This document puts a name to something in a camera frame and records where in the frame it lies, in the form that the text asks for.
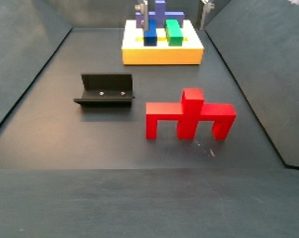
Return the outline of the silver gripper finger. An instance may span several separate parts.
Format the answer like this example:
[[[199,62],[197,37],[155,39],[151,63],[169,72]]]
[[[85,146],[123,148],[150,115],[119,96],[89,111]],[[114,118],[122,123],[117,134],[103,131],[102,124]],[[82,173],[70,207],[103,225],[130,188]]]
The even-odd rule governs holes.
[[[137,27],[146,32],[149,30],[149,1],[137,0],[137,4],[134,5],[133,8],[135,11]]]
[[[201,14],[199,29],[202,30],[205,25],[205,19],[210,10],[214,8],[214,3],[213,0],[201,0],[201,2],[202,2],[202,14]]]

